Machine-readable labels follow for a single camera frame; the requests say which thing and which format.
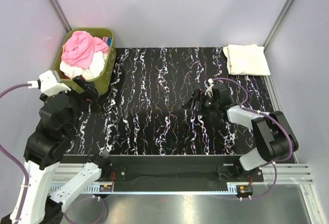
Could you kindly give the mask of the pink t-shirt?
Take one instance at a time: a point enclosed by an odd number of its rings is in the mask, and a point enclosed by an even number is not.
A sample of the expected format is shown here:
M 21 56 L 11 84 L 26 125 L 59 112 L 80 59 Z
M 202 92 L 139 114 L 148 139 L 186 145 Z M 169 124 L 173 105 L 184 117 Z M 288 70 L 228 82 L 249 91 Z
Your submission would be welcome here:
M 70 66 L 87 69 L 95 52 L 109 52 L 107 43 L 86 31 L 74 31 L 62 47 L 61 61 Z

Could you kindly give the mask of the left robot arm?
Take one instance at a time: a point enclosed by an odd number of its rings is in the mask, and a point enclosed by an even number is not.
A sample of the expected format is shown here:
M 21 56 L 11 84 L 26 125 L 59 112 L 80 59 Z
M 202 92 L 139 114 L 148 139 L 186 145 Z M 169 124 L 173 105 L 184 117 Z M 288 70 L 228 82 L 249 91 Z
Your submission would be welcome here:
M 111 176 L 110 160 L 93 154 L 68 183 L 51 194 L 48 192 L 54 173 L 77 134 L 83 105 L 100 97 L 93 82 L 81 77 L 73 81 L 83 89 L 82 93 L 59 80 L 38 79 L 25 84 L 42 91 L 40 100 L 44 105 L 39 110 L 40 121 L 35 132 L 27 140 L 24 163 L 1 148 L 24 174 L 16 206 L 1 223 L 60 223 L 68 207 L 89 185 Z

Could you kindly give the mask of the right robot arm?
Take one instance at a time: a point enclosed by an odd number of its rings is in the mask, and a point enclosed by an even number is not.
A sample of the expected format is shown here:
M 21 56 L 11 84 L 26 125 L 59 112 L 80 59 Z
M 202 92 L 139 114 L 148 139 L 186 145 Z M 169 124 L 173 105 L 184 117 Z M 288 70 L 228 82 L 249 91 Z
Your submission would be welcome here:
M 263 113 L 234 104 L 225 87 L 209 88 L 206 92 L 197 89 L 182 107 L 202 117 L 217 114 L 225 121 L 252 130 L 255 148 L 226 170 L 218 170 L 222 178 L 245 181 L 260 166 L 288 160 L 299 148 L 296 136 L 281 111 Z

